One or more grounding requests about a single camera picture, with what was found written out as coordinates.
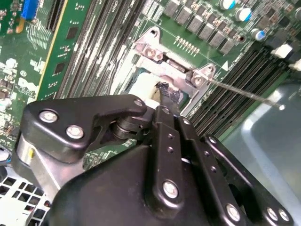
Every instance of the dimm slot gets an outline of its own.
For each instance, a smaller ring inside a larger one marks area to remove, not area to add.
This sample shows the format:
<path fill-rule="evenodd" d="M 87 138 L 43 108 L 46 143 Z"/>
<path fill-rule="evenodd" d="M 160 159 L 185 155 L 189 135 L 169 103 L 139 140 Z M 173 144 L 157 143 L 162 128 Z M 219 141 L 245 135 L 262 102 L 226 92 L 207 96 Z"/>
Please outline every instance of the dimm slot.
<path fill-rule="evenodd" d="M 264 58 L 263 56 L 260 56 L 259 58 L 255 59 L 255 62 L 253 61 L 254 64 L 249 65 L 250 67 L 247 67 L 247 72 L 246 74 L 243 75 L 242 78 L 240 78 L 239 80 L 236 80 L 236 82 L 233 84 L 236 87 L 240 87 L 240 89 L 246 90 L 246 91 L 252 91 L 248 88 L 248 82 L 256 75 L 256 73 L 258 72 L 258 70 L 260 68 L 262 68 L 262 66 L 264 65 L 264 63 L 267 62 L 267 59 Z M 214 111 L 214 115 L 217 117 L 218 113 L 225 108 L 225 106 L 228 107 L 229 103 L 232 101 L 232 99 L 237 96 L 238 94 L 231 92 L 229 90 L 225 90 L 224 94 L 223 94 L 223 99 L 222 102 L 215 102 L 215 104 L 210 104 L 211 108 L 209 109 L 209 111 L 207 112 L 207 114 L 211 114 Z M 200 121 L 201 123 L 198 123 L 196 125 L 197 128 L 204 128 L 205 123 L 207 122 L 202 120 Z"/>
<path fill-rule="evenodd" d="M 277 65 L 276 62 L 273 62 L 267 57 L 261 59 L 259 62 L 256 61 L 255 63 L 257 65 L 255 69 L 251 66 L 251 68 L 248 68 L 247 70 L 248 73 L 244 74 L 247 78 L 243 79 L 243 82 L 245 82 L 244 90 L 261 95 L 278 77 L 280 77 L 280 75 L 283 74 L 283 69 L 279 68 L 280 66 Z M 229 95 L 231 92 L 227 92 L 227 99 L 225 100 L 223 98 L 221 105 L 214 106 L 207 112 L 208 116 L 210 116 L 209 119 L 205 119 L 204 121 L 210 121 L 212 123 L 199 124 L 196 126 L 198 134 L 211 133 L 215 136 L 220 136 L 231 126 L 232 122 L 236 121 L 240 115 L 245 112 L 247 109 L 246 104 L 251 106 L 254 102 L 244 96 L 235 93 Z"/>
<path fill-rule="evenodd" d="M 93 20 L 92 14 L 94 13 L 96 4 L 99 3 L 99 1 L 100 0 L 92 0 L 92 2 L 90 4 L 90 7 L 89 7 L 89 10 L 88 10 L 87 15 L 86 15 L 86 19 L 85 19 L 84 24 L 82 26 L 82 30 L 81 30 L 81 32 L 79 34 L 79 38 L 77 40 L 77 44 L 83 42 L 84 37 L 86 36 L 86 34 L 87 34 L 88 30 L 89 30 L 89 27 L 92 24 L 92 20 Z M 67 67 L 65 76 L 63 77 L 63 81 L 62 81 L 62 84 L 60 86 L 60 89 L 59 89 L 59 91 L 58 91 L 58 93 L 56 95 L 56 98 L 64 98 L 64 93 L 65 93 L 65 90 L 67 88 L 67 83 L 68 83 L 69 79 L 71 79 L 71 71 L 72 71 L 72 69 L 75 66 L 75 61 L 76 61 L 76 58 L 78 56 L 79 56 L 79 51 L 74 51 L 73 54 L 72 54 L 72 56 L 71 56 L 69 65 Z"/>
<path fill-rule="evenodd" d="M 234 69 L 232 69 L 230 74 L 226 76 L 226 78 L 223 80 L 223 82 L 233 85 L 233 83 L 241 76 L 243 71 L 246 70 L 246 67 L 240 67 L 240 65 L 245 65 L 248 60 L 252 59 L 252 61 L 249 62 L 249 64 L 248 64 L 248 65 L 250 65 L 256 59 L 256 57 L 258 55 L 259 55 L 259 52 L 257 52 L 257 51 L 251 51 L 250 53 L 247 53 L 245 55 L 245 57 L 243 59 L 241 59 L 241 61 L 237 64 L 237 66 Z M 208 98 L 207 101 L 205 101 L 205 103 L 198 110 L 198 112 L 202 111 L 202 110 L 203 110 L 203 112 L 202 113 L 200 112 L 200 114 L 195 114 L 194 117 L 192 117 L 192 119 L 191 119 L 192 123 L 195 124 L 198 121 L 201 121 L 206 115 L 207 108 L 209 108 L 210 106 L 213 106 L 217 101 L 219 101 L 225 92 L 226 92 L 225 89 L 223 89 L 221 87 L 217 87 L 215 89 L 215 91 L 213 92 L 213 94 Z"/>
<path fill-rule="evenodd" d="M 97 85 L 97 88 L 95 89 L 95 92 L 94 92 L 94 96 L 95 95 L 100 95 L 101 92 L 103 91 L 103 87 L 104 85 L 106 84 L 106 81 L 108 78 L 110 78 L 109 80 L 109 85 L 108 85 L 108 89 L 106 91 L 106 94 L 109 94 L 109 91 L 111 89 L 111 84 L 113 82 L 113 78 L 114 78 L 114 75 L 116 74 L 117 72 L 117 69 L 119 68 L 119 64 L 120 62 L 123 61 L 123 59 L 125 58 L 127 52 L 124 51 L 122 57 L 117 61 L 117 56 L 120 52 L 120 48 L 122 45 L 124 45 L 132 31 L 132 28 L 134 26 L 134 24 L 136 23 L 140 13 L 142 12 L 143 10 L 143 7 L 144 7 L 144 4 L 145 4 L 146 0 L 141 0 L 141 1 L 136 1 L 137 5 L 135 5 L 133 7 L 133 13 L 131 14 L 130 16 L 130 19 L 128 20 L 130 23 L 127 24 L 127 26 L 124 26 L 124 32 L 123 32 L 123 37 L 120 39 L 119 43 L 115 46 L 115 49 L 114 49 L 114 52 L 113 54 L 111 55 L 111 60 L 110 60 L 110 63 L 115 65 L 113 70 L 109 71 L 109 68 L 107 67 L 106 68 L 106 71 L 103 73 L 103 76 L 102 76 L 102 81 L 100 81 Z"/>
<path fill-rule="evenodd" d="M 261 72 L 262 75 L 270 75 L 276 67 L 273 64 L 271 64 L 270 62 L 268 62 L 267 59 L 266 59 L 266 63 L 264 65 L 262 65 L 260 68 L 262 68 L 263 66 L 267 66 L 267 67 L 264 69 L 263 72 Z M 255 89 L 261 83 L 263 83 L 264 80 L 266 80 L 266 76 L 256 76 L 257 73 L 258 73 L 258 71 L 254 72 L 254 77 L 256 80 L 250 81 L 250 79 L 249 79 L 248 84 L 246 84 L 247 91 L 254 92 Z M 240 105 L 239 102 L 245 101 L 247 99 L 248 98 L 246 98 L 244 96 L 232 93 L 232 95 L 229 96 L 229 98 L 225 101 L 225 103 L 224 102 L 222 103 L 222 105 L 219 107 L 220 109 L 217 110 L 218 117 L 215 120 L 215 122 L 208 126 L 210 126 L 210 128 L 212 128 L 212 129 L 216 128 L 218 126 L 218 124 L 224 120 L 224 118 L 226 118 L 226 117 L 228 118 L 229 115 L 231 115 L 233 112 L 237 111 L 237 105 Z"/>
<path fill-rule="evenodd" d="M 260 95 L 262 95 L 264 93 L 265 88 L 270 87 L 282 74 L 283 74 L 282 70 L 278 70 L 278 72 L 276 74 L 273 74 L 273 76 L 271 77 L 271 80 L 262 86 Z M 239 107 L 240 110 L 234 116 L 232 116 L 229 119 L 226 119 L 225 122 L 223 123 L 223 125 L 220 126 L 220 128 L 216 128 L 213 133 L 217 137 L 221 136 L 231 126 L 231 124 L 229 124 L 229 122 L 234 122 L 235 120 L 237 120 L 240 117 L 240 115 L 242 115 L 254 102 L 255 102 L 254 100 L 247 100 L 244 105 Z"/>
<path fill-rule="evenodd" d="M 87 92 L 91 88 L 91 84 L 93 80 L 97 79 L 95 75 L 99 72 L 100 66 L 102 65 L 103 58 L 105 57 L 107 51 L 111 48 L 111 42 L 112 40 L 117 38 L 118 33 L 120 32 L 120 29 L 122 29 L 122 21 L 125 18 L 125 15 L 127 13 L 127 10 L 130 8 L 130 3 L 131 0 L 126 0 L 123 3 L 123 6 L 118 9 L 117 12 L 117 17 L 114 18 L 113 23 L 111 24 L 110 30 L 108 32 L 107 37 L 105 38 L 102 47 L 99 48 L 97 52 L 97 58 L 94 59 L 93 61 L 93 66 L 91 69 L 87 72 L 87 78 L 85 81 L 83 81 L 84 85 L 82 86 L 83 88 L 81 89 L 80 96 L 81 97 L 86 97 Z"/>
<path fill-rule="evenodd" d="M 109 4 L 105 4 L 105 8 L 103 10 L 103 12 L 99 15 L 100 19 L 97 22 L 97 27 L 96 30 L 94 31 L 94 34 L 92 36 L 91 39 L 91 43 L 89 44 L 87 50 L 86 50 L 86 54 L 85 56 L 82 57 L 82 60 L 78 63 L 78 69 L 76 71 L 74 71 L 74 77 L 75 80 L 73 81 L 71 87 L 73 87 L 69 94 L 68 97 L 77 97 L 76 93 L 78 91 L 79 88 L 79 84 L 81 83 L 81 81 L 84 79 L 84 77 L 86 76 L 85 74 L 85 70 L 87 70 L 89 67 L 87 66 L 89 59 L 90 59 L 90 54 L 95 51 L 95 46 L 97 44 L 97 42 L 100 41 L 99 43 L 99 47 L 101 48 L 101 45 L 103 43 L 103 40 L 106 35 L 107 35 L 107 29 L 106 29 L 106 22 L 108 20 L 109 17 L 111 17 L 112 19 L 116 16 L 116 10 L 114 11 L 114 13 L 111 13 L 111 10 L 113 9 L 115 5 L 115 1 L 110 1 Z"/>

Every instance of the screw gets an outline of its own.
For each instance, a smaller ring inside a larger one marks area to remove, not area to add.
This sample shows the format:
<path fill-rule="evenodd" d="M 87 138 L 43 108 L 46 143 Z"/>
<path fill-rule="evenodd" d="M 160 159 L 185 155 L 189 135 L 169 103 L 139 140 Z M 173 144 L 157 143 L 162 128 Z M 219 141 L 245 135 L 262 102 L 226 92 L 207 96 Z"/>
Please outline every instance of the screw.
<path fill-rule="evenodd" d="M 43 111 L 39 114 L 39 117 L 42 121 L 47 123 L 53 123 L 57 120 L 57 115 L 51 111 Z"/>
<path fill-rule="evenodd" d="M 216 141 L 215 141 L 212 137 L 209 137 L 209 140 L 210 140 L 212 143 L 216 144 Z"/>
<path fill-rule="evenodd" d="M 66 133 L 73 139 L 81 139 L 84 136 L 83 129 L 76 125 L 69 126 L 66 130 Z"/>
<path fill-rule="evenodd" d="M 168 147 L 168 148 L 167 148 L 167 151 L 168 151 L 169 153 L 173 153 L 173 152 L 174 152 L 174 149 L 173 149 L 172 147 Z"/>
<path fill-rule="evenodd" d="M 168 134 L 168 138 L 172 140 L 172 139 L 174 139 L 174 135 L 172 135 L 172 134 L 170 133 L 170 134 Z"/>
<path fill-rule="evenodd" d="M 202 82 L 202 79 L 201 79 L 201 78 L 196 78 L 196 79 L 194 80 L 194 83 L 196 84 L 196 86 L 198 86 L 199 84 L 201 84 L 201 82 Z"/>
<path fill-rule="evenodd" d="M 285 105 L 281 105 L 280 107 L 279 107 L 279 110 L 280 111 L 283 111 L 285 109 Z"/>
<path fill-rule="evenodd" d="M 174 183 L 172 183 L 170 181 L 165 181 L 163 183 L 163 190 L 164 190 L 165 194 L 171 199 L 174 199 L 178 196 L 177 187 L 174 185 Z"/>
<path fill-rule="evenodd" d="M 234 221 L 239 221 L 240 220 L 240 214 L 238 210 L 231 204 L 226 205 L 227 212 L 229 216 L 232 218 Z"/>
<path fill-rule="evenodd" d="M 285 221 L 290 221 L 288 215 L 284 212 L 284 210 L 280 209 L 280 210 L 279 210 L 279 214 L 280 214 L 280 216 L 281 216 L 281 218 L 282 218 L 283 220 L 285 220 Z"/>
<path fill-rule="evenodd" d="M 183 119 L 183 121 L 186 125 L 190 125 L 190 122 L 188 121 L 188 119 Z"/>
<path fill-rule="evenodd" d="M 167 108 L 163 108 L 162 111 L 166 114 L 169 114 L 169 110 Z"/>
<path fill-rule="evenodd" d="M 134 100 L 134 103 L 135 103 L 136 105 L 138 105 L 139 107 L 142 107 L 142 106 L 143 106 L 143 104 L 141 103 L 141 101 L 138 100 L 138 99 Z"/>
<path fill-rule="evenodd" d="M 272 218 L 272 220 L 277 221 L 278 217 L 276 215 L 276 213 L 274 212 L 273 209 L 271 209 L 270 207 L 267 208 L 267 212 L 269 214 L 269 217 Z"/>

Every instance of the white label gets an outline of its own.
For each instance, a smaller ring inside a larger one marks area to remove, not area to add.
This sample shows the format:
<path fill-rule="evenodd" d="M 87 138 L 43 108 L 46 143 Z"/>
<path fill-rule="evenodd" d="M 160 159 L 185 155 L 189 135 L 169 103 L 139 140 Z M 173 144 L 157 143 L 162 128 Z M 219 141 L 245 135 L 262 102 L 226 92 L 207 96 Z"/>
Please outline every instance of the white label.
<path fill-rule="evenodd" d="M 224 69 L 225 71 L 228 71 L 228 70 L 229 70 L 228 61 L 226 61 L 226 62 L 224 63 L 224 65 L 222 66 L 222 69 Z"/>
<path fill-rule="evenodd" d="M 13 93 L 11 94 L 10 98 L 11 98 L 12 100 L 15 100 L 15 99 L 17 98 L 17 93 L 16 93 L 16 92 L 13 92 Z"/>
<path fill-rule="evenodd" d="M 27 100 L 27 104 L 29 104 L 29 103 L 31 103 L 31 102 L 33 102 L 33 101 L 34 101 L 34 99 L 31 98 L 31 97 L 29 97 L 28 100 Z"/>

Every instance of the green circuit board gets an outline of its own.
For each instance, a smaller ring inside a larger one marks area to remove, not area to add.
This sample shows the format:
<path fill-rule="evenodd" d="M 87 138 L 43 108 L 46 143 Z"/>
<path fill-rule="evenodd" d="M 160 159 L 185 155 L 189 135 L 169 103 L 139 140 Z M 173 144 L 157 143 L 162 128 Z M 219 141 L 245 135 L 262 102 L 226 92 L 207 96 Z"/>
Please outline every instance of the green circuit board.
<path fill-rule="evenodd" d="M 35 19 L 24 21 L 20 33 L 16 32 L 22 2 L 0 3 L 0 12 L 7 12 L 0 20 L 0 97 L 11 101 L 11 105 L 0 112 L 0 144 L 8 149 L 15 145 L 24 107 L 36 99 L 53 38 L 45 25 L 51 8 L 49 1 L 41 1 Z M 17 16 L 12 16 L 14 4 L 17 4 Z M 12 20 L 13 26 L 9 26 L 7 22 Z"/>
<path fill-rule="evenodd" d="M 171 1 L 177 4 L 173 13 L 167 9 Z M 264 30 L 267 37 L 282 30 L 296 46 L 301 39 L 301 24 L 295 18 L 301 1 L 297 0 L 237 0 L 229 10 L 222 10 L 219 0 L 38 2 L 33 20 L 20 17 L 23 0 L 0 3 L 0 99 L 11 101 L 0 111 L 0 144 L 8 149 L 14 147 L 22 110 L 31 101 L 108 94 L 112 76 L 111 94 L 126 93 L 141 73 L 135 67 L 139 56 L 129 53 L 134 42 L 150 27 L 158 27 L 160 43 L 193 67 L 214 64 L 217 69 L 214 78 L 220 81 L 255 42 L 251 36 L 254 28 Z M 141 2 L 144 5 L 137 20 L 126 30 Z M 247 22 L 235 19 L 241 7 L 252 10 Z M 179 22 L 183 10 L 189 16 Z M 191 32 L 188 27 L 197 15 L 203 24 L 197 32 Z M 212 34 L 222 34 L 218 46 L 211 43 L 214 35 L 207 40 L 199 37 L 206 24 L 212 27 Z M 119 30 L 128 31 L 124 42 Z M 222 47 L 228 40 L 233 46 L 225 51 Z M 116 63 L 114 56 L 120 52 L 123 53 L 121 61 Z M 198 110 L 214 89 L 207 91 L 188 116 Z"/>

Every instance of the white component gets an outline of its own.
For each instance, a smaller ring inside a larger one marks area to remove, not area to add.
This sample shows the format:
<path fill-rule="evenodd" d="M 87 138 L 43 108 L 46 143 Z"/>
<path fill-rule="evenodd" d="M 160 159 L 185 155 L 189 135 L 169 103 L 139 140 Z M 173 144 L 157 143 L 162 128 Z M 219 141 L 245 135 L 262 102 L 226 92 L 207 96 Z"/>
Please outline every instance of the white component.
<path fill-rule="evenodd" d="M 10 199 L 7 197 L 0 199 L 1 224 L 6 226 L 28 225 L 34 210 L 29 215 L 24 214 L 23 211 L 25 207 L 26 203 L 18 199 Z"/>
<path fill-rule="evenodd" d="M 16 98 L 17 98 L 17 93 L 16 93 L 16 92 L 13 92 L 13 93 L 10 95 L 10 99 L 16 100 Z"/>
<path fill-rule="evenodd" d="M 158 82 L 167 81 L 150 73 L 141 73 L 137 81 L 129 91 L 129 94 L 136 95 L 143 101 L 151 99 L 157 90 L 155 86 Z"/>
<path fill-rule="evenodd" d="M 0 161 L 6 161 L 8 157 L 9 157 L 8 152 L 0 150 Z"/>
<path fill-rule="evenodd" d="M 19 78 L 18 80 L 18 86 L 22 88 L 27 88 L 29 91 L 37 92 L 39 89 L 39 86 L 36 86 L 33 82 L 28 82 L 24 78 Z"/>
<path fill-rule="evenodd" d="M 283 44 L 279 48 L 273 50 L 271 54 L 274 54 L 275 56 L 284 59 L 292 51 L 292 49 L 293 48 L 289 44 Z"/>
<path fill-rule="evenodd" d="M 240 8 L 237 10 L 235 17 L 238 21 L 248 21 L 251 19 L 252 11 L 250 8 Z"/>
<path fill-rule="evenodd" d="M 12 102 L 10 99 L 5 98 L 0 100 L 0 111 L 4 112 L 6 108 L 10 107 Z"/>
<path fill-rule="evenodd" d="M 234 0 L 221 0 L 220 1 L 221 9 L 231 9 L 235 6 Z"/>
<path fill-rule="evenodd" d="M 5 64 L 6 64 L 6 67 L 8 67 L 8 68 L 15 68 L 18 65 L 17 61 L 13 58 L 8 59 L 5 62 Z"/>
<path fill-rule="evenodd" d="M 296 63 L 294 63 L 293 65 L 289 65 L 289 67 L 301 72 L 301 59 L 298 60 Z"/>
<path fill-rule="evenodd" d="M 160 103 L 152 99 L 146 99 L 144 103 L 146 106 L 151 107 L 152 109 L 156 109 L 160 105 Z"/>

